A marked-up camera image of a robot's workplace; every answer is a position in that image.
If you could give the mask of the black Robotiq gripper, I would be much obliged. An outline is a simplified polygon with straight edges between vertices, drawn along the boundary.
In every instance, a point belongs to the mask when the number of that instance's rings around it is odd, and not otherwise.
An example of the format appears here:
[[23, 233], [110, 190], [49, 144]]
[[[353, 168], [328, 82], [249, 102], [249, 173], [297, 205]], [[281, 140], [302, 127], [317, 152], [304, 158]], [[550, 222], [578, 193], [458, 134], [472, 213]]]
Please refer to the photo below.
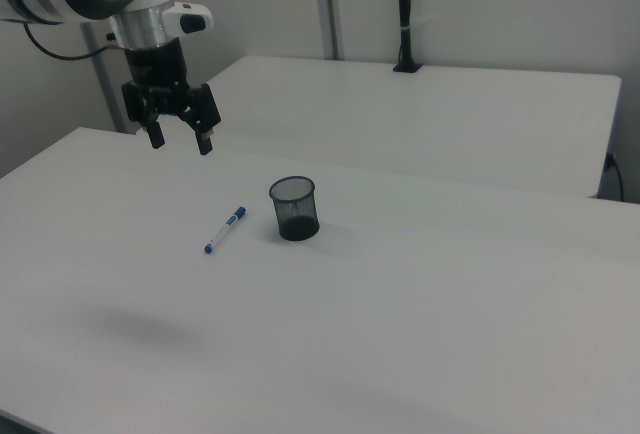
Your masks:
[[127, 116], [147, 133], [154, 149], [165, 144], [158, 112], [177, 115], [193, 131], [199, 152], [213, 150], [221, 116], [208, 84], [189, 87], [179, 39], [149, 49], [125, 50], [132, 79], [121, 86]]

